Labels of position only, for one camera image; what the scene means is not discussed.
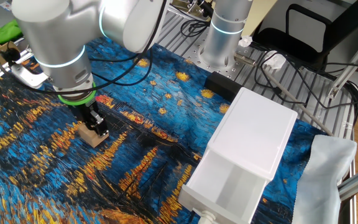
black cable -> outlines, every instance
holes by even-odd
[[[307,87],[307,89],[309,89],[310,93],[316,98],[317,102],[320,104],[320,106],[324,109],[332,109],[332,108],[337,108],[339,106],[347,106],[347,105],[354,105],[358,103],[358,100],[353,101],[352,103],[340,103],[338,105],[335,106],[325,106],[321,101],[318,100],[318,96],[312,91],[312,89],[310,88],[309,84],[307,84],[305,78],[303,78],[303,75],[299,72],[299,69],[297,69],[295,67],[294,64],[292,64],[292,62],[288,61],[288,63],[290,63],[290,65],[292,65],[295,68],[295,71],[297,74],[299,74],[299,76],[301,77],[303,83],[305,84],[305,86]],[[356,66],[358,67],[358,65],[356,64],[352,64],[352,63],[326,63],[326,65],[347,65],[347,66]]]
[[[152,70],[152,64],[153,64],[153,50],[150,50],[150,62],[149,62],[149,69],[147,70],[146,74],[143,76],[143,78],[141,78],[139,81],[136,81],[134,83],[118,83],[118,82],[114,82],[115,85],[120,85],[120,86],[134,86],[137,85],[139,83],[141,83],[142,81],[144,81],[149,75],[150,72]],[[106,82],[111,82],[110,79],[104,78],[102,75],[99,75],[97,73],[92,72],[92,74]]]
[[[103,58],[89,58],[89,60],[92,62],[126,62],[129,60],[135,59],[138,56],[139,56],[139,54],[135,54],[134,56],[132,56],[130,58],[125,58],[125,59],[120,59],[120,60],[103,59]]]
[[[276,53],[274,53],[272,56],[270,56],[267,60],[271,59],[271,58],[272,58],[274,55],[276,55],[276,54],[281,54],[281,53],[276,52]],[[285,54],[281,54],[281,55],[284,56],[285,59],[288,61],[288,63],[295,69],[296,73],[300,76],[300,78],[302,79],[302,82],[305,84],[305,86],[307,87],[307,89],[309,90],[309,92],[316,98],[316,101],[317,101],[317,102],[320,104],[320,106],[323,107],[324,109],[327,109],[327,110],[328,110],[328,109],[332,109],[332,108],[337,108],[337,107],[339,107],[339,106],[347,106],[347,105],[356,105],[356,104],[358,104],[358,99],[357,99],[357,100],[354,100],[354,101],[351,102],[351,103],[341,103],[341,104],[338,104],[338,105],[335,105],[335,106],[325,106],[325,105],[319,100],[318,96],[312,91],[311,87],[309,86],[309,84],[307,84],[305,78],[303,77],[303,75],[301,74],[301,72],[299,71],[299,69],[295,66],[295,64],[292,62],[292,60],[291,60],[288,56],[286,56]],[[273,86],[272,86],[271,83],[270,83],[269,78],[266,76],[266,74],[265,74],[265,72],[264,72],[264,70],[263,70],[263,65],[264,65],[264,63],[265,63],[267,60],[264,60],[262,63],[259,63],[259,64],[258,64],[258,67],[261,67],[262,73],[264,74],[264,76],[265,76],[265,78],[266,78],[268,84],[270,85],[269,88],[273,88]],[[357,66],[357,67],[358,67],[358,65],[352,64],[352,63],[325,63],[325,65],[347,65],[347,66]]]
[[[201,21],[198,19],[190,19],[184,22],[180,26],[180,32],[185,37],[196,37],[197,35],[202,34],[211,24],[211,22]]]
[[[282,101],[284,101],[284,102],[286,102],[286,103],[293,103],[293,104],[302,104],[302,105],[305,105],[306,103],[304,103],[304,102],[288,101],[288,100],[284,99],[284,97],[282,97],[282,96],[280,95],[281,92],[282,92],[281,89],[280,89],[279,87],[277,87],[277,86],[274,87],[274,86],[272,85],[272,83],[270,82],[268,76],[266,75],[266,73],[265,73],[265,71],[264,71],[264,69],[263,69],[263,65],[264,65],[268,60],[270,60],[274,55],[276,55],[276,54],[278,54],[278,53],[274,53],[273,55],[271,55],[269,58],[267,58],[267,59],[264,60],[263,62],[262,62],[262,59],[259,61],[258,65],[256,66],[256,69],[255,69],[255,75],[254,75],[255,83],[258,84],[258,85],[260,85],[260,86],[263,86],[263,87],[272,89],[273,92],[276,94],[276,96],[277,96],[280,100],[282,100]],[[263,74],[264,77],[266,78],[266,81],[267,81],[268,85],[261,84],[261,83],[259,83],[259,82],[257,81],[256,76],[257,76],[257,71],[258,71],[258,68],[259,68],[259,67],[260,67],[260,70],[262,71],[262,74]]]
[[[158,19],[157,19],[155,28],[154,28],[154,30],[152,32],[152,35],[150,37],[149,42],[146,45],[146,48],[143,50],[143,52],[140,54],[140,56],[135,60],[135,62],[132,64],[131,67],[129,67],[124,73],[122,73],[118,77],[114,78],[113,80],[111,80],[111,81],[109,81],[109,82],[107,82],[105,84],[102,84],[100,86],[96,86],[96,87],[85,89],[85,90],[61,91],[61,92],[38,90],[38,89],[31,88],[31,87],[27,86],[26,84],[22,83],[21,81],[19,81],[16,78],[15,78],[15,80],[17,82],[19,82],[24,88],[26,88],[28,90],[34,91],[36,93],[43,93],[43,94],[48,94],[48,95],[71,95],[71,94],[77,94],[77,93],[87,93],[87,92],[90,92],[90,91],[100,90],[100,89],[102,89],[102,88],[104,88],[106,86],[114,84],[114,82],[116,82],[116,81],[120,80],[122,77],[126,76],[134,67],[136,67],[137,63],[146,55],[149,47],[151,46],[151,44],[152,44],[152,42],[154,40],[154,37],[155,37],[155,35],[156,35],[157,31],[158,31],[158,27],[160,26],[163,13],[165,12],[166,3],[167,3],[167,0],[163,0],[163,3],[161,5],[160,13],[158,15]],[[2,72],[4,74],[6,74],[6,75],[9,74],[9,72],[7,72],[1,64],[0,64],[0,69],[2,70]]]

painted fabric mat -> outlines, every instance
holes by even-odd
[[[90,57],[132,56],[106,39],[86,49]],[[229,105],[203,88],[206,71],[161,46],[153,51],[144,82],[98,91],[110,137],[96,149],[79,138],[79,124],[57,97],[0,78],[0,223],[189,222],[191,213],[177,202],[181,186]],[[113,78],[131,63],[92,66]],[[140,79],[148,64],[141,60],[121,82]],[[34,59],[26,65],[39,71]],[[321,131],[296,122],[253,223],[291,222],[296,183],[316,134]]]

